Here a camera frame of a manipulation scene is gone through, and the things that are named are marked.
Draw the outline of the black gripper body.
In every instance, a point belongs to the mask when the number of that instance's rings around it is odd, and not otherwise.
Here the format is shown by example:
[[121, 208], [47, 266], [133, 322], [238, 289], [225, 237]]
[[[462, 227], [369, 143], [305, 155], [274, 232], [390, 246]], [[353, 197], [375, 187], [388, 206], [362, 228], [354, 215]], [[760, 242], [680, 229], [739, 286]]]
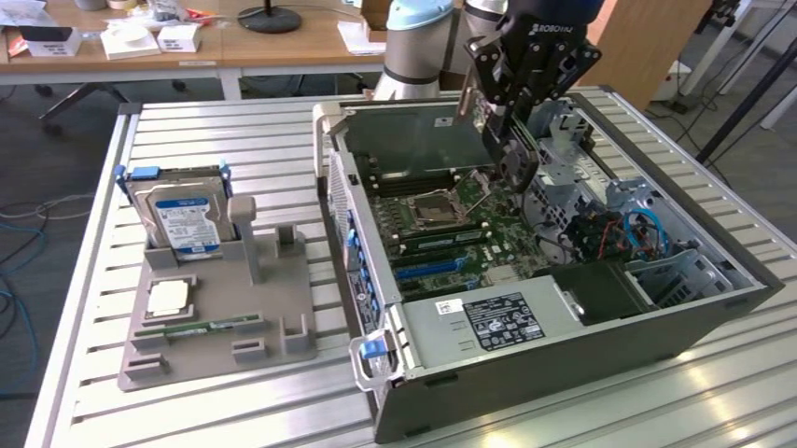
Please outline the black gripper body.
[[602, 0], [509, 0], [498, 31], [505, 48], [521, 48], [530, 33], [564, 33], [586, 37], [597, 19]]

